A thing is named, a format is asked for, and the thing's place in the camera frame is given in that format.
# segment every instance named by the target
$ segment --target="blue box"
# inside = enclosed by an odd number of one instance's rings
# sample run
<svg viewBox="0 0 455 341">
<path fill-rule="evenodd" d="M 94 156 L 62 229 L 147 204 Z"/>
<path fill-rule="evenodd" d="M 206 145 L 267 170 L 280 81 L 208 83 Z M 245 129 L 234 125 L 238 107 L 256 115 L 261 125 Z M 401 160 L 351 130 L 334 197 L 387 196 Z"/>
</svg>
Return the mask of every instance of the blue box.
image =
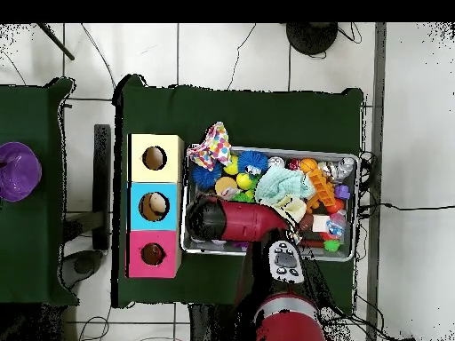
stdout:
<svg viewBox="0 0 455 341">
<path fill-rule="evenodd" d="M 131 230 L 177 230 L 180 217 L 180 190 L 176 183 L 132 183 L 131 189 Z M 144 194 L 159 193 L 168 202 L 166 215 L 157 221 L 149 221 L 140 214 L 140 200 Z"/>
</svg>

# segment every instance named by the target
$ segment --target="yellow ball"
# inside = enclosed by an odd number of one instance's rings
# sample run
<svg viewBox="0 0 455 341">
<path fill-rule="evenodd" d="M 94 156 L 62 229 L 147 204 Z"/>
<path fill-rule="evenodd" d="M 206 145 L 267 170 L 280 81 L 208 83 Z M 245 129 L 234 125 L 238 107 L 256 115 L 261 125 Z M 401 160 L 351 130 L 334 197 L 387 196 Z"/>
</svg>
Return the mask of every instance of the yellow ball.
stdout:
<svg viewBox="0 0 455 341">
<path fill-rule="evenodd" d="M 237 175 L 237 185 L 246 190 L 249 190 L 252 186 L 252 179 L 250 179 L 250 174 L 246 174 L 245 172 L 241 172 Z"/>
<path fill-rule="evenodd" d="M 300 169 L 307 174 L 307 172 L 317 169 L 317 162 L 312 158 L 304 158 L 300 161 Z"/>
<path fill-rule="evenodd" d="M 236 155 L 231 155 L 232 163 L 226 166 L 223 170 L 229 175 L 238 174 L 238 157 Z"/>
<path fill-rule="evenodd" d="M 251 189 L 249 189 L 248 191 L 246 191 L 245 194 L 246 194 L 250 199 L 253 199 L 253 198 L 254 198 L 254 193 L 252 192 Z"/>
</svg>

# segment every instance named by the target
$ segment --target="colorful polka dot toy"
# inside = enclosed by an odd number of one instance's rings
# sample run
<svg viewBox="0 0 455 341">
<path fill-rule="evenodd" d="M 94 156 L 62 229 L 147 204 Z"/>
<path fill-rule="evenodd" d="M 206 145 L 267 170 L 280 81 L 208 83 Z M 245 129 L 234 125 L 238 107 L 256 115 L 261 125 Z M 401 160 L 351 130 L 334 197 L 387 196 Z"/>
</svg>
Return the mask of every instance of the colorful polka dot toy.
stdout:
<svg viewBox="0 0 455 341">
<path fill-rule="evenodd" d="M 195 147 L 189 147 L 187 156 L 195 164 L 213 170 L 215 162 L 218 160 L 223 165 L 228 166 L 231 163 L 231 145 L 229 136 L 222 122 L 215 123 L 205 134 L 202 144 Z"/>
</svg>

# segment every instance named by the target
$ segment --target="pink box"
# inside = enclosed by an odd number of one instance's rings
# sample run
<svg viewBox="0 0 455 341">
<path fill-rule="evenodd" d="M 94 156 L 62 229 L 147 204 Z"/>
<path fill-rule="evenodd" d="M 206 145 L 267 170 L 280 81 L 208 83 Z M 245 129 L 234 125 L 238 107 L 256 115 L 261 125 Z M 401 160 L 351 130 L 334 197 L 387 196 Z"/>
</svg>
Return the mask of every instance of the pink box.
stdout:
<svg viewBox="0 0 455 341">
<path fill-rule="evenodd" d="M 164 259 L 157 266 L 151 266 L 142 259 L 141 251 L 149 243 L 156 243 L 164 250 Z M 129 278 L 174 278 L 181 261 L 181 250 L 178 232 L 175 230 L 138 230 L 130 232 L 130 247 L 126 244 L 126 252 L 130 255 L 128 268 Z"/>
</svg>

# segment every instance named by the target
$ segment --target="purple bowl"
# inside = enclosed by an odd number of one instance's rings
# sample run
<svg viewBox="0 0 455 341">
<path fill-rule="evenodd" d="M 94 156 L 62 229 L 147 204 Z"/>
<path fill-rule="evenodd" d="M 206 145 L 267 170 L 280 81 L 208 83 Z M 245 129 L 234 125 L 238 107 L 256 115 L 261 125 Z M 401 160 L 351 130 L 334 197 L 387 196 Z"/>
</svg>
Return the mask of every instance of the purple bowl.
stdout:
<svg viewBox="0 0 455 341">
<path fill-rule="evenodd" d="M 0 197 L 7 202 L 26 198 L 41 179 L 41 164 L 20 142 L 0 146 L 0 166 Z"/>
</svg>

